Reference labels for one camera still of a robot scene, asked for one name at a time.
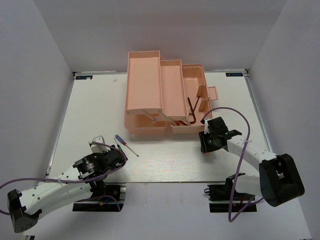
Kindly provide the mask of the medium brown hex key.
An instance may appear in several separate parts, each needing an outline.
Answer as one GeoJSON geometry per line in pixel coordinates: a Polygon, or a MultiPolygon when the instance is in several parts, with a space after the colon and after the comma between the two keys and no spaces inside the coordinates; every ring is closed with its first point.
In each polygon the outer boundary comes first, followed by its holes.
{"type": "Polygon", "coordinates": [[[184,121],[184,120],[175,121],[175,124],[176,124],[177,126],[188,126],[188,125],[189,125],[189,124],[188,124],[186,121],[184,121]]]}

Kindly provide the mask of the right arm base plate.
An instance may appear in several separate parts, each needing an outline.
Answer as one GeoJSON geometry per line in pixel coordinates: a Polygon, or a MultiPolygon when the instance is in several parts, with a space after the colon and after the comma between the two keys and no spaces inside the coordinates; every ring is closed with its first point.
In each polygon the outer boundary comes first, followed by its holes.
{"type": "MultiPolygon", "coordinates": [[[[230,203],[230,193],[225,184],[209,184],[204,189],[204,194],[209,198],[210,213],[228,213],[230,203]]],[[[247,193],[234,193],[232,201],[232,213],[237,213],[253,197],[247,193]]]]}

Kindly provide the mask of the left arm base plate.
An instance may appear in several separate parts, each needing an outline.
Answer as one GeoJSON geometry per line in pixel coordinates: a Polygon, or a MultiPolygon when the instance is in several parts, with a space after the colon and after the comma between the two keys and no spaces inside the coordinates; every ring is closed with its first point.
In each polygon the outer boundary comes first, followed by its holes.
{"type": "Polygon", "coordinates": [[[117,213],[125,203],[126,184],[105,184],[105,195],[91,197],[90,200],[74,202],[73,212],[117,213]]]}

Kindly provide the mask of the small brown hex key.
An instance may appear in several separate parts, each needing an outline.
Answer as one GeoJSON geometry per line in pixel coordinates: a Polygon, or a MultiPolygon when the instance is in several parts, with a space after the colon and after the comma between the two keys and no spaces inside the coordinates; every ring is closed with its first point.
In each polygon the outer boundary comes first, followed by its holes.
{"type": "Polygon", "coordinates": [[[197,104],[198,104],[198,102],[199,102],[199,99],[200,99],[200,97],[198,96],[198,97],[196,98],[196,102],[195,102],[194,104],[192,104],[192,101],[191,101],[192,108],[194,109],[194,112],[195,112],[195,109],[196,109],[197,104]]]}

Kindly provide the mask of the pink plastic toolbox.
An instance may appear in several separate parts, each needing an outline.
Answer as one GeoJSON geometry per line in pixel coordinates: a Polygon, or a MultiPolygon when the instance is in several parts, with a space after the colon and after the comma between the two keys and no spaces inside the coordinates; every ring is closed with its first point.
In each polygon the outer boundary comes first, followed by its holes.
{"type": "Polygon", "coordinates": [[[197,134],[204,130],[201,120],[211,117],[211,102],[218,100],[218,91],[208,86],[201,64],[183,64],[180,59],[164,59],[160,51],[128,53],[124,126],[132,136],[197,134]],[[189,116],[187,97],[194,105],[196,123],[189,116]],[[177,126],[175,121],[186,121],[177,126]]]}

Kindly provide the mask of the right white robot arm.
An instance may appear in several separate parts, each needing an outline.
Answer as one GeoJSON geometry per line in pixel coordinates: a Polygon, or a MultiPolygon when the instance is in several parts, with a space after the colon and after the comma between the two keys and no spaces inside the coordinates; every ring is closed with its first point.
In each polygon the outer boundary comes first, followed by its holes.
{"type": "Polygon", "coordinates": [[[199,133],[200,150],[211,153],[224,149],[253,166],[258,176],[244,172],[233,174],[224,184],[209,188],[212,201],[229,198],[240,201],[242,196],[260,196],[270,206],[277,207],[305,194],[305,187],[293,158],[289,154],[275,154],[263,150],[237,130],[223,134],[199,133]]]}

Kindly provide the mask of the large brown hex key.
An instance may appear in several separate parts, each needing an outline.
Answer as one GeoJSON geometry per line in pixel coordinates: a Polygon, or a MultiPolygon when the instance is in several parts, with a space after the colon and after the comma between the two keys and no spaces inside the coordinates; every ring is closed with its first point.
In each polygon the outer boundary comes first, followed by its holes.
{"type": "Polygon", "coordinates": [[[193,120],[191,120],[189,123],[190,125],[193,125],[196,123],[196,116],[195,116],[195,112],[194,112],[194,109],[192,107],[192,103],[191,103],[191,100],[189,97],[187,97],[187,101],[188,101],[188,104],[189,104],[189,107],[190,107],[190,113],[189,113],[189,116],[192,116],[193,120]]]}

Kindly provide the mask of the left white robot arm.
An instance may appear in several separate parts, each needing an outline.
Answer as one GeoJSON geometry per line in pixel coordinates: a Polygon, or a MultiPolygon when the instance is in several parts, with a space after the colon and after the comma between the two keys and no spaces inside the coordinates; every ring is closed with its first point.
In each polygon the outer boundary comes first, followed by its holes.
{"type": "Polygon", "coordinates": [[[14,232],[29,230],[39,219],[71,203],[106,197],[104,179],[126,161],[119,150],[95,152],[77,160],[56,178],[27,190],[11,190],[7,205],[14,232]]]}

